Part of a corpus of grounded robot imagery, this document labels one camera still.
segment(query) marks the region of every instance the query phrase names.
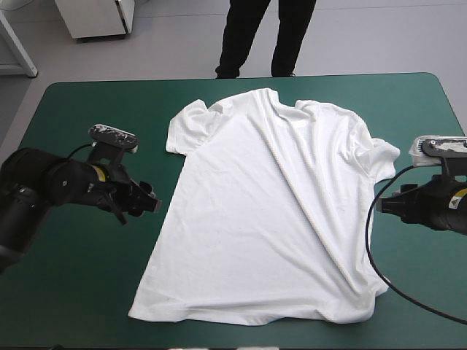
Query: black pants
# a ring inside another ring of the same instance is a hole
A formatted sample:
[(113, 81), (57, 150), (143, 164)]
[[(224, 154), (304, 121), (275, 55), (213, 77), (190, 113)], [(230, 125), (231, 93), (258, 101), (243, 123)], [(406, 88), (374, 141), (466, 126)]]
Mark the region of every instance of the black pants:
[[(250, 52), (256, 31), (271, 0), (231, 0), (224, 29), (218, 78), (236, 78)], [(272, 58), (273, 77), (292, 74), (316, 0), (279, 0), (279, 34)]]

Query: metal frame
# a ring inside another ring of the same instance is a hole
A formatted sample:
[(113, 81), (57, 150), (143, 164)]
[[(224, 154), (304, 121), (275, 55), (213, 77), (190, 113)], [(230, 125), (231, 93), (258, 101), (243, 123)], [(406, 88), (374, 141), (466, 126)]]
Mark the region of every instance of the metal frame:
[(0, 75), (26, 74), (28, 77), (36, 77), (37, 68), (2, 11), (0, 11), (0, 36), (7, 42), (9, 49), (18, 61), (18, 64), (0, 64)]

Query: gray floor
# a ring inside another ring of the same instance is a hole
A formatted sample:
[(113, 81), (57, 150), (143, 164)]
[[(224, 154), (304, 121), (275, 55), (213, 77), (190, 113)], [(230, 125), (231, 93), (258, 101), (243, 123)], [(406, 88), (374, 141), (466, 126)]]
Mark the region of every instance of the gray floor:
[[(132, 35), (88, 43), (69, 36), (53, 0), (5, 12), (39, 76), (0, 77), (0, 161), (54, 82), (213, 78), (227, 11), (228, 0), (136, 0)], [(467, 131), (466, 19), (467, 0), (318, 0), (296, 74), (428, 71)], [(242, 77), (270, 75), (277, 26), (273, 0)]]

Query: black cable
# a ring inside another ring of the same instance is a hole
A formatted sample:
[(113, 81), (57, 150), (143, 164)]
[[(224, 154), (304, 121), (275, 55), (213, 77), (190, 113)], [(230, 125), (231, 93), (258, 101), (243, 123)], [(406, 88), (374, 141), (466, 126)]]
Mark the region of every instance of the black cable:
[(368, 255), (368, 258), (370, 260), (370, 264), (371, 264), (371, 267), (374, 269), (374, 271), (377, 273), (377, 275), (383, 280), (384, 283), (386, 283), (389, 288), (391, 288), (394, 292), (396, 292), (397, 294), (399, 294), (401, 297), (403, 297), (404, 299), (408, 300), (409, 302), (415, 304), (416, 306), (419, 306), (421, 308), (424, 308), (426, 311), (430, 311), (438, 316), (441, 316), (441, 317), (444, 317), (446, 319), (450, 319), (451, 321), (454, 321), (454, 322), (458, 322), (458, 323), (461, 323), (461, 324), (467, 324), (467, 320), (465, 319), (460, 319), (458, 317), (455, 317), (455, 316), (452, 316), (452, 315), (449, 315), (449, 314), (446, 314), (444, 312), (441, 312), (439, 310), (436, 310), (435, 308), (431, 308), (430, 306), (427, 306), (423, 303), (421, 303), (420, 301), (414, 299), (413, 297), (409, 297), (407, 294), (403, 293), (402, 291), (400, 291), (397, 287), (395, 287), (391, 282), (389, 282), (389, 280), (383, 276), (383, 274), (381, 272), (379, 272), (378, 270), (378, 267), (376, 266), (376, 264), (374, 263), (374, 260), (373, 260), (373, 256), (371, 255), (370, 253), (370, 243), (369, 243), (369, 240), (368, 240), (368, 228), (370, 226), (370, 221), (371, 221), (371, 213), (373, 211), (373, 208), (374, 208), (374, 205), (376, 204), (377, 200), (379, 197), (381, 197), (381, 195), (383, 194), (384, 191), (386, 191), (388, 189), (388, 187), (390, 185), (392, 185), (396, 179), (402, 175), (403, 173), (409, 171), (409, 170), (412, 170), (414, 168), (414, 166), (408, 166), (407, 168), (404, 168), (402, 169), (401, 171), (399, 171), (378, 193), (377, 195), (374, 197), (373, 201), (371, 202), (371, 205), (370, 205), (370, 209), (368, 210), (368, 216), (366, 218), (366, 226), (365, 226), (365, 246), (366, 246), (366, 254)]
[(83, 144), (82, 146), (79, 146), (78, 148), (74, 149), (73, 152), (70, 153), (68, 157), (66, 157), (66, 159), (70, 159), (76, 152), (80, 151), (81, 149), (92, 146), (93, 144)]

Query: white cabinet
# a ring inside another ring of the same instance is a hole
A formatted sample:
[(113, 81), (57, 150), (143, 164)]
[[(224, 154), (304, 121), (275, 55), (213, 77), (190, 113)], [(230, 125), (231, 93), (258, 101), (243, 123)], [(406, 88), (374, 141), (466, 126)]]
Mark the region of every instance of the white cabinet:
[(131, 33), (134, 0), (55, 0), (73, 38)]

